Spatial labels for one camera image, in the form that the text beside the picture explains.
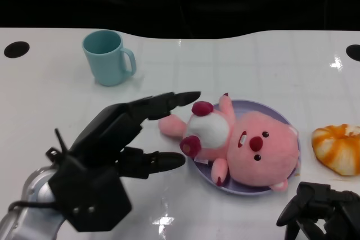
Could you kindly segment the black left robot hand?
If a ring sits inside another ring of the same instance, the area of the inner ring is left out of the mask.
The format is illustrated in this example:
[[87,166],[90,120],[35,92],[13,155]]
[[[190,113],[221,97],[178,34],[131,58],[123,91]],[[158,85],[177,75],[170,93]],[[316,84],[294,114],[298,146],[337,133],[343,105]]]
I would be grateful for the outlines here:
[[142,122],[167,117],[199,97],[199,92],[170,92],[105,107],[70,148],[51,157],[58,169],[49,186],[63,217],[79,232],[112,230],[132,209],[121,177],[147,179],[186,161],[181,153],[131,147]]

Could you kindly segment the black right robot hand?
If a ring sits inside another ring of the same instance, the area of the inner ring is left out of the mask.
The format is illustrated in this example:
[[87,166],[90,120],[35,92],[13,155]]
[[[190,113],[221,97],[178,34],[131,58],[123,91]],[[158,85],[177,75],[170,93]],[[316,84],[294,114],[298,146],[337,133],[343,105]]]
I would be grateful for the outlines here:
[[285,239],[302,231],[308,239],[359,239],[359,195],[330,185],[300,182],[276,225]]

